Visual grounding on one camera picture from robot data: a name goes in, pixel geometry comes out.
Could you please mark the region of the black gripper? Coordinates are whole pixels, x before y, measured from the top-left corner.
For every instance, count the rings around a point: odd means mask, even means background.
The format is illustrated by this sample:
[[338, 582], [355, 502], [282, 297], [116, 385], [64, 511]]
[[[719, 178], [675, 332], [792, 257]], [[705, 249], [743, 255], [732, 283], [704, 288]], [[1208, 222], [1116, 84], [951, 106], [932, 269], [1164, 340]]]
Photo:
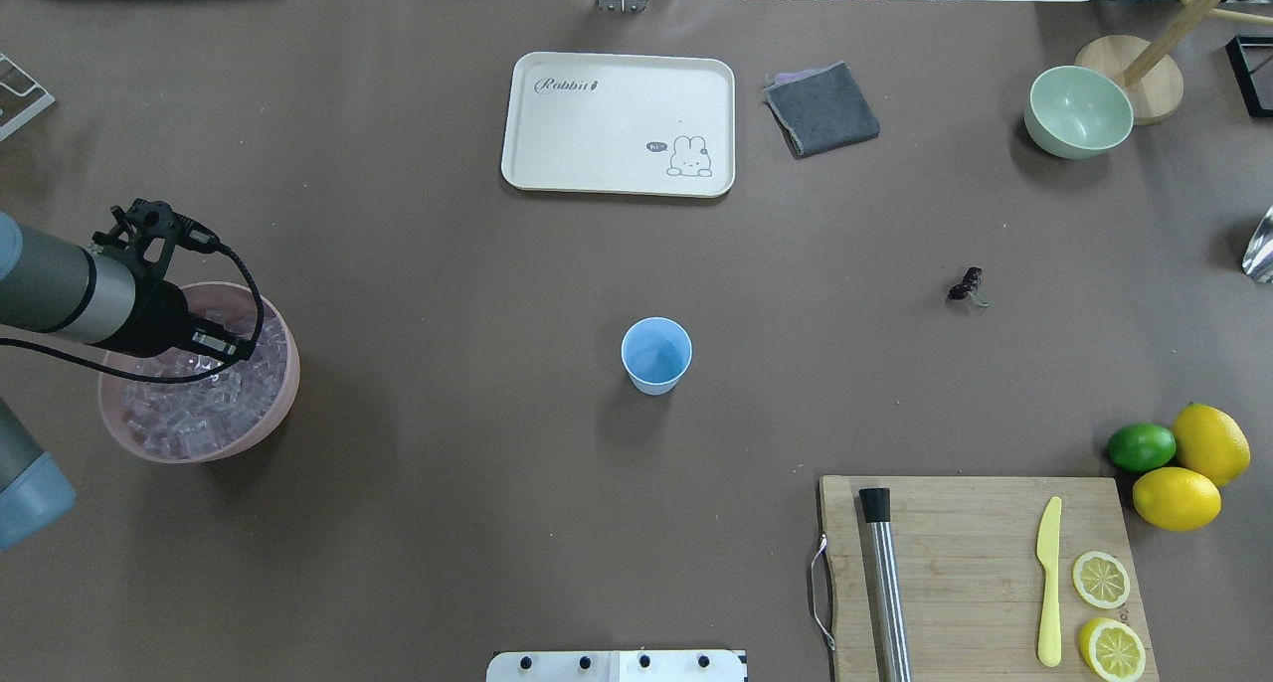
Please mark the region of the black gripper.
[[149, 359], [168, 350], [186, 350], [216, 361], [250, 361], [255, 341], [227, 330], [196, 330], [185, 291], [160, 280], [132, 305], [121, 328], [121, 352]]

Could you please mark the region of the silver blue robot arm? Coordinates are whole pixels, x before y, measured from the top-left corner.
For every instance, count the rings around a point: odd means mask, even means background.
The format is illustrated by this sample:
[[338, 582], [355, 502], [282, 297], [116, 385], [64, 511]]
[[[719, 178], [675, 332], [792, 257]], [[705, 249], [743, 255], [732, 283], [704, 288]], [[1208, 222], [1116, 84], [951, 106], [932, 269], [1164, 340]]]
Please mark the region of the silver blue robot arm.
[[[220, 370], [250, 360], [264, 330], [264, 298], [247, 337], [190, 310], [165, 277], [177, 249], [236, 256], [202, 224], [168, 204], [113, 207], [113, 226], [83, 248], [3, 216], [1, 319], [6, 327], [139, 359], [183, 350]], [[1, 546], [11, 548], [76, 505], [76, 491], [18, 416], [1, 410]]]

